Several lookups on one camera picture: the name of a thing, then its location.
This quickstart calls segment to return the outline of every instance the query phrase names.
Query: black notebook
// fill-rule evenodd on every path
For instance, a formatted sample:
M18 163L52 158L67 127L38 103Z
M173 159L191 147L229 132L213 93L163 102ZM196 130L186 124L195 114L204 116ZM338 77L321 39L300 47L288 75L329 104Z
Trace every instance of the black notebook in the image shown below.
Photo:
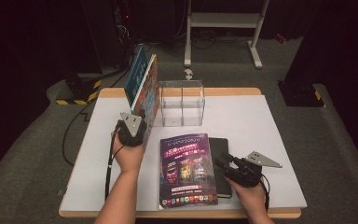
M228 140L226 138L209 138L213 161L214 181L216 182L217 197L231 198L231 185L225 179L225 171L215 164L215 158L222 159L222 153L228 153Z

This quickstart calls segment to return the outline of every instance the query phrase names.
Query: transparent acrylic organizer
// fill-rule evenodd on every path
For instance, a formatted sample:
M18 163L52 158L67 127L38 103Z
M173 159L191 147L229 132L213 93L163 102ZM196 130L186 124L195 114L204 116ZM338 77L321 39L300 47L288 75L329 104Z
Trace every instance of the transparent acrylic organizer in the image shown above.
M205 106L201 80L160 81L158 127L200 126Z

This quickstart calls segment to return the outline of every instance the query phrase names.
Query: colorful book cover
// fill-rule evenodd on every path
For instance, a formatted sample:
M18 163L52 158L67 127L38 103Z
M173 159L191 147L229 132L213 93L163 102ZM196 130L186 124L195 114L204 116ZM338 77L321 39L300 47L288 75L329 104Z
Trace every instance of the colorful book cover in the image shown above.
M152 131L159 108L157 55L153 54L145 70L144 78L131 105L131 113L145 119L144 148Z
M160 209L217 204L207 133L160 140Z
M126 92L127 100L130 106L132 106L135 99L136 93L141 86L142 80L144 79L145 70L147 67L147 59L144 50L144 46L141 46L138 50L138 54L132 63L131 71L124 85L124 92Z

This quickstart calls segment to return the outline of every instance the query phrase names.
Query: white metal stand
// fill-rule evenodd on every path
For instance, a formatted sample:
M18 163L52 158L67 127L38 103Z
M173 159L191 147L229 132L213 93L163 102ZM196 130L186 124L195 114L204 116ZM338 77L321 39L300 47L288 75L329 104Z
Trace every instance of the white metal stand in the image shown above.
M230 27L255 28L253 40L248 41L248 46L255 62L255 68L261 69L263 65L255 45L260 35L268 5L269 0L264 0L260 13L192 13L191 0L188 0L185 67L191 66L191 27Z

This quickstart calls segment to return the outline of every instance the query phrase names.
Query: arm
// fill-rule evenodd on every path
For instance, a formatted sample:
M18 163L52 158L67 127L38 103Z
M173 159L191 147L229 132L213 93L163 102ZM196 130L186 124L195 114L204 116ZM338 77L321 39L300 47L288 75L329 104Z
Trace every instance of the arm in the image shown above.
M254 188L244 188L228 178L226 178L226 180L235 189L250 223L274 223L267 214L266 207L264 206L265 195L261 184L258 184Z
M118 136L116 135L113 145L113 154L115 154L121 146ZM143 145L138 147L123 147L117 152L115 160L119 164L121 172L101 212L95 219L95 224L135 223L137 183L143 157Z

